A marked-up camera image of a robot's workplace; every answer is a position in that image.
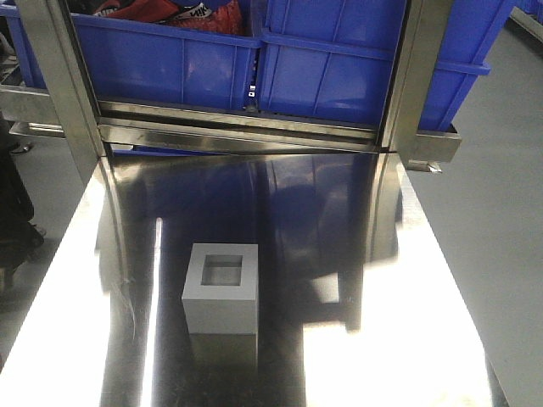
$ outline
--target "blue storage bin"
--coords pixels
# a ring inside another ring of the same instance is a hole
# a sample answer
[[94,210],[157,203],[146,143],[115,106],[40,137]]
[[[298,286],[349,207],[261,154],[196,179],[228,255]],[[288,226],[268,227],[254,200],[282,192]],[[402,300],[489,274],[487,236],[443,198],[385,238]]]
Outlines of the blue storage bin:
[[406,0],[269,0],[274,34],[394,50]]
[[[456,0],[439,58],[481,64],[516,1]],[[270,0],[266,27],[275,34],[394,50],[405,6],[406,0]]]
[[[248,1],[240,2],[246,14]],[[26,85],[45,88],[13,0],[0,5],[0,15],[7,18]],[[258,38],[81,14],[72,17],[100,97],[219,109],[242,109],[249,102]]]
[[439,61],[430,84],[419,129],[448,131],[456,112],[477,78],[488,75],[490,66]]
[[543,24],[543,0],[538,0],[537,5],[537,20]]
[[439,59],[482,64],[517,0],[456,0]]
[[177,148],[157,148],[134,146],[132,150],[114,150],[115,156],[152,156],[152,157],[193,157],[201,155],[220,155],[203,151],[180,150]]
[[517,0],[517,7],[526,14],[536,14],[538,4],[537,0]]
[[[258,100],[273,113],[378,125],[392,70],[392,52],[304,40],[264,29]],[[437,63],[420,127],[446,131],[487,64]]]
[[368,125],[379,122],[392,52],[282,36],[266,29],[262,39],[260,109]]

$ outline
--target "metal bar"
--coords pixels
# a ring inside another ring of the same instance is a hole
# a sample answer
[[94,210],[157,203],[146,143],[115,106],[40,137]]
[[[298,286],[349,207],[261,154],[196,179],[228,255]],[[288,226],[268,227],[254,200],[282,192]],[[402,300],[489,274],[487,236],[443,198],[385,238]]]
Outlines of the metal bar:
[[346,137],[294,134],[271,129],[208,129],[184,125],[106,119],[100,121],[105,142],[174,147],[223,153],[374,152],[370,142]]
[[[377,131],[357,126],[354,123],[283,117],[276,114],[245,114],[217,109],[189,108],[182,105],[146,105],[136,101],[98,101],[104,117],[136,117],[137,120],[167,123],[179,121],[202,125],[236,125],[262,127],[265,129],[317,133],[330,136],[354,137],[375,140]],[[3,115],[11,121],[38,122],[59,125],[60,121],[47,91],[30,87],[0,86],[0,107]]]
[[395,58],[378,145],[407,163],[454,0],[411,0]]
[[413,142],[410,160],[449,163],[461,142],[462,138],[456,133],[420,131]]
[[523,10],[515,7],[511,13],[512,20],[523,27],[532,36],[543,42],[543,25],[526,14]]
[[19,86],[0,86],[0,107],[8,121],[60,125],[48,91]]
[[11,126],[9,134],[16,136],[65,138],[62,127],[59,125],[43,125],[41,123],[25,123],[20,121]]
[[65,0],[16,0],[26,35],[84,182],[105,155],[99,109]]
[[203,109],[175,104],[155,104],[153,106],[134,101],[98,102],[103,116],[118,117],[118,114],[134,114],[149,118],[170,120],[190,120],[223,125],[243,125],[266,129],[317,133],[330,136],[355,137],[375,140],[376,129],[329,120],[306,119],[302,117],[280,116],[266,113],[243,113],[219,109]]

